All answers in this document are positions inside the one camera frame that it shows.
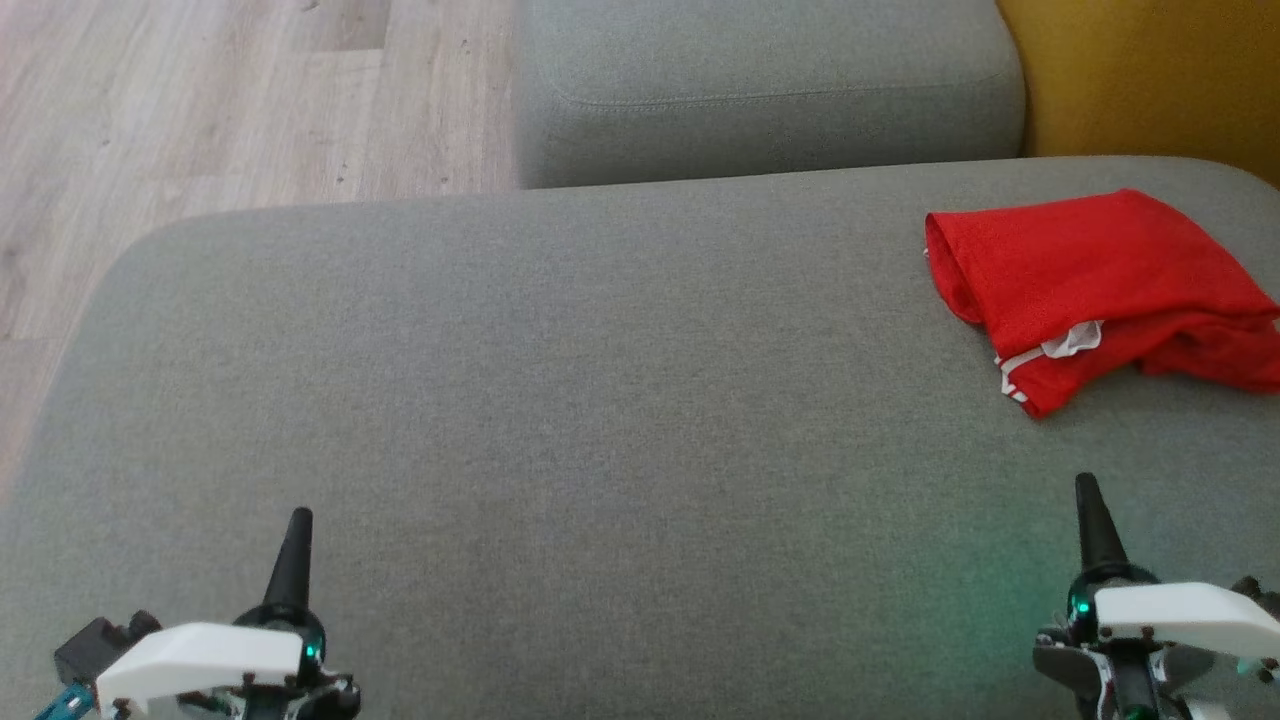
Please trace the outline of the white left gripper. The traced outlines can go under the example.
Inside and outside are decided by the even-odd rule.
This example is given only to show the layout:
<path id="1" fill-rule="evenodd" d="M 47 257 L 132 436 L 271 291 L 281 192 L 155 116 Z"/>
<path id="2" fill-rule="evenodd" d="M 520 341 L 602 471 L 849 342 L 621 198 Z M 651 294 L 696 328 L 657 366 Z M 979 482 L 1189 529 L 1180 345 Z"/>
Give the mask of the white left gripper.
<path id="1" fill-rule="evenodd" d="M 308 610 L 314 512 L 292 511 L 262 603 L 232 624 L 187 623 L 142 638 L 95 679 L 102 720 L 173 700 L 211 720 L 356 720 L 355 678 L 325 667 L 326 633 Z"/>

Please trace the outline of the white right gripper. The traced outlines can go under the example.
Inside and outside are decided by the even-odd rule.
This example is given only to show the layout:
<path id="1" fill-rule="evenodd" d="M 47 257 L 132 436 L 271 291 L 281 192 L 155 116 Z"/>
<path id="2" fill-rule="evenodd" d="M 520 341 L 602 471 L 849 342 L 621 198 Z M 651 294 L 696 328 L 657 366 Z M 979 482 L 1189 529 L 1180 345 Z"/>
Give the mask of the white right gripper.
<path id="1" fill-rule="evenodd" d="M 1203 582 L 1106 578 L 1129 557 L 1094 474 L 1075 477 L 1082 570 L 1068 615 L 1042 628 L 1033 666 L 1068 688 L 1082 720 L 1233 720 L 1221 702 L 1184 689 L 1220 659 L 1271 682 L 1271 616 L 1230 588 Z"/>

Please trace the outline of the red shorts white stripe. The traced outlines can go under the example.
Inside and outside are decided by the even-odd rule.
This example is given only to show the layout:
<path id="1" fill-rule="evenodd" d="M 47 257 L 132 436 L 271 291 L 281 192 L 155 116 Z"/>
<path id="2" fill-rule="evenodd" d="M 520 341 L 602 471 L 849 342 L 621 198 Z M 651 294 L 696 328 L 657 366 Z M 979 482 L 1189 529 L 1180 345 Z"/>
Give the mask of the red shorts white stripe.
<path id="1" fill-rule="evenodd" d="M 1258 395 L 1280 395 L 1280 316 L 1187 313 L 1137 361 L 1147 375 L 1183 374 Z"/>

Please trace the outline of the red basketball jersey white sleeves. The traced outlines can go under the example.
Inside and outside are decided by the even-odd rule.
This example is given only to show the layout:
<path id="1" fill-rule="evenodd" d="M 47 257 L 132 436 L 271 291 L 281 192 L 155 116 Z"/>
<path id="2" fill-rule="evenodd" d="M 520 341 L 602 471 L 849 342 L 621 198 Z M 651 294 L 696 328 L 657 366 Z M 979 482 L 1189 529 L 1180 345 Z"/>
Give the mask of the red basketball jersey white sleeves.
<path id="1" fill-rule="evenodd" d="M 1036 419 L 1111 372 L 1140 372 L 1178 315 L 1280 316 L 1217 240 L 1135 190 L 933 211 L 925 256 L 948 310 L 987 333 L 1002 393 Z"/>

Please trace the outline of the large grey sofa seat cushion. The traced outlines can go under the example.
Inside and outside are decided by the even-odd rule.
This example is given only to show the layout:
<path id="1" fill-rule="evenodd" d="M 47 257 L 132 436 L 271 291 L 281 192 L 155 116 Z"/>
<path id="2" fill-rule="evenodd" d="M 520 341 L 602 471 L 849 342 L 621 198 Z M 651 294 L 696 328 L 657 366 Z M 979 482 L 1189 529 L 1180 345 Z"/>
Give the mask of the large grey sofa seat cushion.
<path id="1" fill-rule="evenodd" d="M 202 217 L 136 241 L 0 511 L 0 720 L 291 511 L 360 720 L 1079 720 L 1030 661 L 1092 471 L 1133 561 L 1280 589 L 1280 398 L 1115 373 L 1043 421 L 925 215 L 1139 190 L 1280 300 L 1280 191 L 1024 159 Z"/>

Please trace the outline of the yellow cushion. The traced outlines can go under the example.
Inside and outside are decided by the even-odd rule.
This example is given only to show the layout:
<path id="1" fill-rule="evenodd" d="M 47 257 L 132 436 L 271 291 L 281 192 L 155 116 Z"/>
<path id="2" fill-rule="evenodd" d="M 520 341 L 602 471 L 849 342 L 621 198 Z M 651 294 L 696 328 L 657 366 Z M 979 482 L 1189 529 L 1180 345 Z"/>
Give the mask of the yellow cushion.
<path id="1" fill-rule="evenodd" d="M 1028 156 L 1217 161 L 1280 188 L 1280 0 L 996 0 Z"/>

